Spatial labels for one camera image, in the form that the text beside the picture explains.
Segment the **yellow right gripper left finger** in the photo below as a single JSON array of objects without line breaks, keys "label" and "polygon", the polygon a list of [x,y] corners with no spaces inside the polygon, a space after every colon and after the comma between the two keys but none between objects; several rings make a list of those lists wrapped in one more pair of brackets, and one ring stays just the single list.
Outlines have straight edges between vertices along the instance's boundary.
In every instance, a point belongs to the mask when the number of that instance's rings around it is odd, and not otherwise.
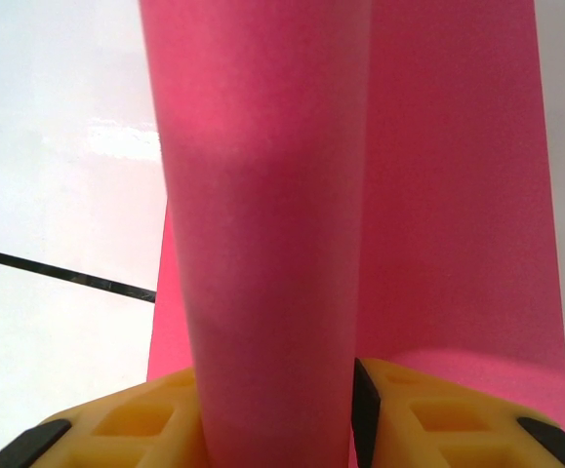
[{"label": "yellow right gripper left finger", "polygon": [[0,450],[0,467],[207,467],[193,369],[58,412]]}]

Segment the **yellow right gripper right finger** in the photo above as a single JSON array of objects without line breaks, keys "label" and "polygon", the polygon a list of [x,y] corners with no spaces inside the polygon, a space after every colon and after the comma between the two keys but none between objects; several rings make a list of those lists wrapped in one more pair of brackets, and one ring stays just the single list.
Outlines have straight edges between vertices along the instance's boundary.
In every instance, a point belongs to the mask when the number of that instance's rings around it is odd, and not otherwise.
[{"label": "yellow right gripper right finger", "polygon": [[527,407],[378,359],[354,363],[360,467],[565,467],[565,431]]}]

